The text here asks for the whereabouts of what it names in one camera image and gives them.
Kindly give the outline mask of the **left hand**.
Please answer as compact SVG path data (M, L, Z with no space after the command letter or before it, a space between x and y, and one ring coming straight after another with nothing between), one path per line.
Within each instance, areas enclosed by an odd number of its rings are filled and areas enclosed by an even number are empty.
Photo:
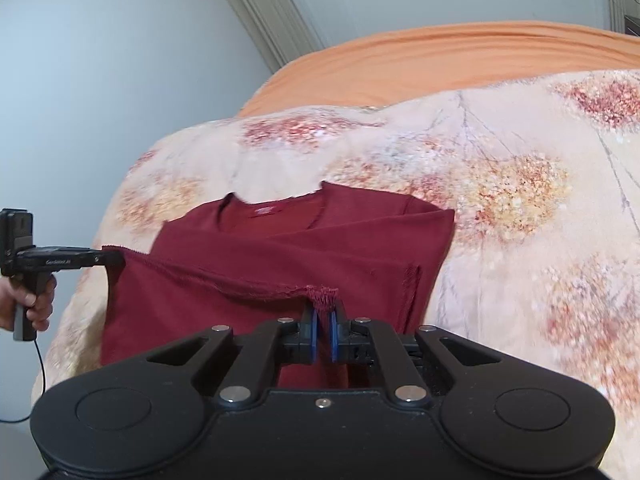
M18 304L26 308L29 323L37 332L49 328L49 318L53 312L56 279L50 278L44 292L35 295L27 290L19 280L2 276L0 284L0 323L2 330L14 330L14 313Z

